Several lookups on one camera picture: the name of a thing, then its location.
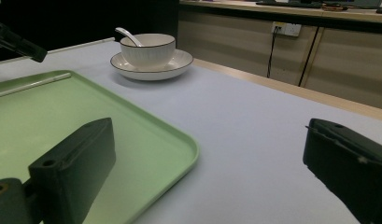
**table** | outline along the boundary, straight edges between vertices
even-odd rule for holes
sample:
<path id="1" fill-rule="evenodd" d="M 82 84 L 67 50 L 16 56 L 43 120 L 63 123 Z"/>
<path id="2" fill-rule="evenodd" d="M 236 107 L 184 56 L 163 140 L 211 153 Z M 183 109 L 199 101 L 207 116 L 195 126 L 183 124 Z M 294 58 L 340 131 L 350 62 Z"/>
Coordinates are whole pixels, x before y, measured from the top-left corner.
<path id="1" fill-rule="evenodd" d="M 199 60 L 179 77 L 131 80 L 109 62 L 118 52 L 107 39 L 12 60 L 0 81 L 74 70 L 195 138 L 196 166 L 135 223 L 358 223 L 303 165 L 305 125 L 328 119 L 382 145 L 382 110 Z"/>
<path id="2" fill-rule="evenodd" d="M 257 6 L 255 2 L 180 1 L 180 10 L 204 12 L 263 21 L 283 21 L 317 27 L 382 34 L 382 14 L 376 9 L 332 12 L 313 8 Z"/>

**white table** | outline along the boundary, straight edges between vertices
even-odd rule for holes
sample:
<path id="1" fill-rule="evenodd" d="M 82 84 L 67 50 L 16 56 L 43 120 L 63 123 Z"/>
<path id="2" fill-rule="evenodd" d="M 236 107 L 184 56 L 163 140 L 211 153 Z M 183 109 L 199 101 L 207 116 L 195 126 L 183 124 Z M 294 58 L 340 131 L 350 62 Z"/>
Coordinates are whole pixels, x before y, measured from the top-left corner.
<path id="1" fill-rule="evenodd" d="M 43 63 L 0 63 L 0 81 L 74 70 L 196 139 L 196 166 L 135 223 L 358 223 L 303 164 L 305 125 L 327 119 L 382 144 L 382 120 L 196 65 L 164 81 L 131 80 L 109 62 L 119 51 L 106 40 Z"/>

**spoon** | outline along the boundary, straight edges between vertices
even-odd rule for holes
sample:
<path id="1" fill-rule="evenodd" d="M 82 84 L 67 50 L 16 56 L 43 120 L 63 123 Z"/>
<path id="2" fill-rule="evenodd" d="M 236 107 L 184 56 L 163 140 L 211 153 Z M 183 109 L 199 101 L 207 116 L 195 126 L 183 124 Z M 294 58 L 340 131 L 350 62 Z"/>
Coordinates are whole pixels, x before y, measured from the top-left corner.
<path id="1" fill-rule="evenodd" d="M 142 45 L 132 34 L 130 34 L 130 32 L 128 32 L 127 30 L 123 29 L 123 28 L 120 28 L 120 27 L 117 27 L 115 28 L 115 31 L 122 34 L 122 35 L 125 35 L 127 37 L 130 38 L 130 40 L 133 41 L 133 43 L 137 46 L 137 47 L 144 47 L 144 45 Z"/>

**power cord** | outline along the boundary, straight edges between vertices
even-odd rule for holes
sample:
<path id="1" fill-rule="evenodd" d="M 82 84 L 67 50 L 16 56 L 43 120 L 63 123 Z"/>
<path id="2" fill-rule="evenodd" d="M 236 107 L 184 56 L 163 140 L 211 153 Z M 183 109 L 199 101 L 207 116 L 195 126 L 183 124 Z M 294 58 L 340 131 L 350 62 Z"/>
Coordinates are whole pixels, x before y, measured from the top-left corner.
<path id="1" fill-rule="evenodd" d="M 273 49 L 275 47 L 275 40 L 276 40 L 277 32 L 280 29 L 281 29 L 281 27 L 275 26 L 275 30 L 273 31 L 273 35 L 272 35 L 272 49 L 270 50 L 269 63 L 267 64 L 267 75 L 266 75 L 267 78 L 270 78 L 270 68 L 272 66 Z"/>

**tray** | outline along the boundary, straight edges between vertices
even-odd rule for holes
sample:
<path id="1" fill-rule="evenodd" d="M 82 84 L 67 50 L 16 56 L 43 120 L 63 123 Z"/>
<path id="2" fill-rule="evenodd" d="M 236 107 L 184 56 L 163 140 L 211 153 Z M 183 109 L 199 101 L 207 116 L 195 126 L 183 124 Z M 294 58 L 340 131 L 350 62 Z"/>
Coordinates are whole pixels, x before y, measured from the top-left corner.
<path id="1" fill-rule="evenodd" d="M 28 165 L 67 135 L 111 117 L 117 161 L 84 223 L 132 222 L 192 168 L 199 147 L 182 131 L 73 71 L 1 82 L 0 91 L 65 73 L 71 77 L 0 97 L 0 179 L 24 182 Z"/>

